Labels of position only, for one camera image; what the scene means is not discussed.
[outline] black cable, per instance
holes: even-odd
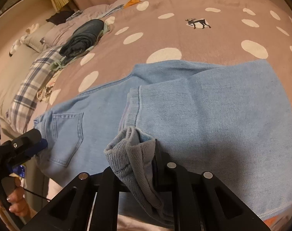
[[[34,193],[34,192],[31,192],[31,191],[29,191],[28,189],[26,189],[26,188],[24,188],[24,190],[26,191],[26,192],[29,192],[29,193],[31,193],[31,194],[33,194],[33,195],[36,195],[36,196],[38,196],[38,197],[40,197],[40,198],[42,198],[42,199],[44,199],[44,200],[49,200],[48,198],[45,198],[45,197],[43,197],[43,196],[41,196],[41,195],[38,195],[38,194],[36,194],[36,193]]]

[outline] black deer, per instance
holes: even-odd
[[[200,24],[202,24],[203,28],[205,28],[205,25],[208,26],[209,28],[211,28],[210,25],[206,24],[205,19],[200,19],[200,20],[197,20],[197,21],[195,21],[195,20],[196,20],[195,18],[191,18],[191,20],[187,19],[186,21],[188,22],[189,25],[194,26],[194,29],[196,29],[195,24],[198,23],[198,22]]]

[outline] jeans pocket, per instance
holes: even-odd
[[[83,113],[53,115],[50,161],[68,166],[83,141],[82,119]]]

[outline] light blue jeans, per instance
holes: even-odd
[[[38,165],[62,186],[80,172],[102,172],[109,166],[103,150],[118,129],[136,126],[188,170],[212,171],[263,220],[292,204],[292,110],[265,60],[139,64],[128,77],[55,106],[35,125],[49,144]],[[113,159],[112,167],[125,164],[122,156]],[[120,214],[157,224],[123,195]]]

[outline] plaid pillow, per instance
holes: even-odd
[[[37,106],[37,92],[52,78],[55,71],[50,69],[53,61],[60,60],[61,46],[45,50],[33,62],[25,80],[13,99],[10,109],[6,113],[15,132],[26,132],[28,122]]]

